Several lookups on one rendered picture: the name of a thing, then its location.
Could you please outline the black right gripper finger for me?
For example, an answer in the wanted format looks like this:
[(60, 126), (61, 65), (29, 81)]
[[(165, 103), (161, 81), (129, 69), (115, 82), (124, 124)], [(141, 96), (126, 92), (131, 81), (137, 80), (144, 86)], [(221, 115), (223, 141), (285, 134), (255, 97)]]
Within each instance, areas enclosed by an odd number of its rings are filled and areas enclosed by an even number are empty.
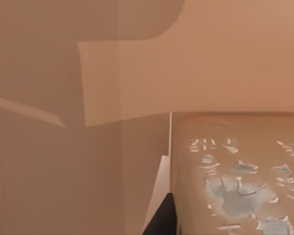
[(177, 216), (172, 193), (167, 193), (142, 235), (176, 235)]

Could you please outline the brown box with pale print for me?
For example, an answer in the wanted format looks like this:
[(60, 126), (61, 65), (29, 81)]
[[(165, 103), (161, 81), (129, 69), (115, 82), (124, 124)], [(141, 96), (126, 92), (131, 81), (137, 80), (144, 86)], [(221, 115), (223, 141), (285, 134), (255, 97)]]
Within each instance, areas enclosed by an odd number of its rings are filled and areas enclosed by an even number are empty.
[(294, 235), (294, 113), (172, 123), (177, 235)]

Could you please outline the salmon-coloured box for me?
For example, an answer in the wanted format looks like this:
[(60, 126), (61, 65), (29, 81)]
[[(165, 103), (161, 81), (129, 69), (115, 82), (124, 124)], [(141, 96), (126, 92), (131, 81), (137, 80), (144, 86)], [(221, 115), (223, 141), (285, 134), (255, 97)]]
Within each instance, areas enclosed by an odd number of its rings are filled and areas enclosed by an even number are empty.
[(142, 235), (172, 123), (294, 113), (294, 0), (0, 0), (0, 235)]

